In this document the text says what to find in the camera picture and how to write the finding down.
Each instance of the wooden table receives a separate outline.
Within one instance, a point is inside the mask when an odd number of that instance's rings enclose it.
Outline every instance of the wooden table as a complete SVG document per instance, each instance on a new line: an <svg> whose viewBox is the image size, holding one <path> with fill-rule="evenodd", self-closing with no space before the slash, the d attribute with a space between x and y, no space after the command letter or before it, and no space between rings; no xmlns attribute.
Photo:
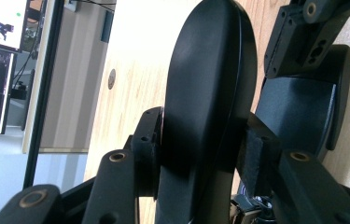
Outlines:
<svg viewBox="0 0 350 224"><path fill-rule="evenodd" d="M199 0L122 0L117 2L105 71L92 130L85 179L96 175L107 151L123 148L143 111L163 105L167 71L182 24ZM278 8L287 0L238 1L252 21L259 55L259 92L263 77L263 55ZM339 41L350 45L350 21ZM108 88L114 74L113 88ZM258 94L253 104L256 107ZM336 179L350 187L350 94L337 149L325 165ZM153 223L154 206L141 201L142 223Z"/></svg>

